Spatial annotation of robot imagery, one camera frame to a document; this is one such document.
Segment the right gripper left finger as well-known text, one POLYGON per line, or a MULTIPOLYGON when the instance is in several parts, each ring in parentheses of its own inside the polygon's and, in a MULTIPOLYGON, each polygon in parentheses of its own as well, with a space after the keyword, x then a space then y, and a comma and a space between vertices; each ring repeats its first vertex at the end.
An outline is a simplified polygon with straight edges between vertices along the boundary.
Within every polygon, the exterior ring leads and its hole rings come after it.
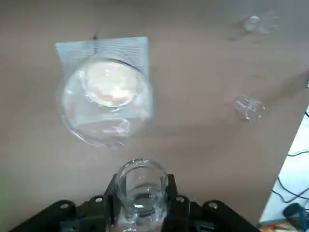
POLYGON ((81 205, 69 200, 57 201, 36 213, 12 232, 109 232, 115 224, 119 206, 115 194, 114 174, 104 194, 81 205))

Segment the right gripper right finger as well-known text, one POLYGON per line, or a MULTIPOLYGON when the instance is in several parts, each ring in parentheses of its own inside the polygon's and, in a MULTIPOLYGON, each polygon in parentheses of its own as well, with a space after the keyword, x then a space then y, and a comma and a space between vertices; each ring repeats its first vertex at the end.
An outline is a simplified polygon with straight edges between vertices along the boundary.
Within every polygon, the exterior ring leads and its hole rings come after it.
POLYGON ((168 211, 165 232, 257 232, 258 229, 225 203, 210 200, 199 205, 178 194, 175 176, 168 174, 168 211))

